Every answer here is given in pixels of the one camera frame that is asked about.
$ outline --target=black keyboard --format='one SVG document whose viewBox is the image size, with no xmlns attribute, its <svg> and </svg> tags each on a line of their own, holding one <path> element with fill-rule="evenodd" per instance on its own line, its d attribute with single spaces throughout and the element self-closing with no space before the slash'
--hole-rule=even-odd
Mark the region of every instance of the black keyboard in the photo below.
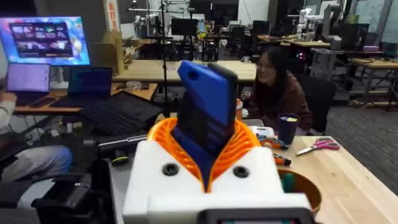
<svg viewBox="0 0 398 224">
<path fill-rule="evenodd" d="M 117 136 L 134 134 L 146 126 L 146 123 L 133 115 L 118 111 L 103 101 L 89 104 L 79 113 L 95 124 L 96 128 Z"/>
<path fill-rule="evenodd" d="M 83 108 L 88 103 L 92 103 L 96 100 L 94 99 L 71 99 L 71 98 L 61 98 L 56 102 L 52 103 L 50 107 L 69 107 L 69 108 Z"/>
<path fill-rule="evenodd" d="M 26 94 L 17 94 L 17 102 L 16 106 L 27 106 L 32 104 L 35 101 L 38 101 L 39 99 L 43 98 L 47 94 L 40 94 L 40 95 L 26 95 Z"/>
</svg>

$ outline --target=wall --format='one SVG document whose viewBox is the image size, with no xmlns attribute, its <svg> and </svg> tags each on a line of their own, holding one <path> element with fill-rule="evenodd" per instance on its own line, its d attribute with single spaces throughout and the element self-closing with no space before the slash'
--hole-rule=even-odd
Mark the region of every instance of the wall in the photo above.
<svg viewBox="0 0 398 224">
<path fill-rule="evenodd" d="M 238 20 L 242 22 L 242 25 L 251 24 L 253 20 L 267 21 L 268 5 L 269 0 L 240 0 L 238 8 Z"/>
</svg>

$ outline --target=white robot body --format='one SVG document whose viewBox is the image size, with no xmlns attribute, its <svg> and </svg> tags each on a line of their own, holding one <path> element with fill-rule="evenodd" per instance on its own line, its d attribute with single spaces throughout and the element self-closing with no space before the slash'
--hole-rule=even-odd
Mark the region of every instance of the white robot body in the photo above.
<svg viewBox="0 0 398 224">
<path fill-rule="evenodd" d="M 178 173 L 165 175 L 166 164 Z M 246 178 L 234 174 L 245 167 Z M 285 194 L 272 151 L 255 147 L 212 182 L 211 192 L 155 141 L 137 146 L 123 209 L 124 223 L 196 223 L 197 215 L 215 208 L 307 208 L 304 194 Z"/>
</svg>

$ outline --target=scissors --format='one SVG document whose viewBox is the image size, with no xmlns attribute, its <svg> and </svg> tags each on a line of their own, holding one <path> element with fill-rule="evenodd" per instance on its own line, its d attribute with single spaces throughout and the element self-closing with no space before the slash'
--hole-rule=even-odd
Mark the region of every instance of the scissors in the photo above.
<svg viewBox="0 0 398 224">
<path fill-rule="evenodd" d="M 311 152 L 312 150 L 316 150 L 316 149 L 338 150 L 339 148 L 340 148 L 340 146 L 332 138 L 321 137 L 321 138 L 318 138 L 312 146 L 305 148 L 305 149 L 301 150 L 300 152 L 296 153 L 296 156 L 300 156 L 302 154 Z"/>
</svg>

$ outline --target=bowl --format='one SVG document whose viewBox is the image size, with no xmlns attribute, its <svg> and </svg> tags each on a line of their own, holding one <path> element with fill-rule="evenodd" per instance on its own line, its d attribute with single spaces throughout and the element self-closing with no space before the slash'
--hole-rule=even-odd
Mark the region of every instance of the bowl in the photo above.
<svg viewBox="0 0 398 224">
<path fill-rule="evenodd" d="M 289 193 L 305 193 L 308 200 L 310 201 L 312 208 L 311 211 L 315 216 L 321 208 L 322 203 L 322 196 L 318 187 L 302 174 L 296 173 L 292 170 L 278 169 L 278 174 L 280 178 L 282 178 L 287 173 L 291 173 L 294 175 L 294 191 Z"/>
</svg>

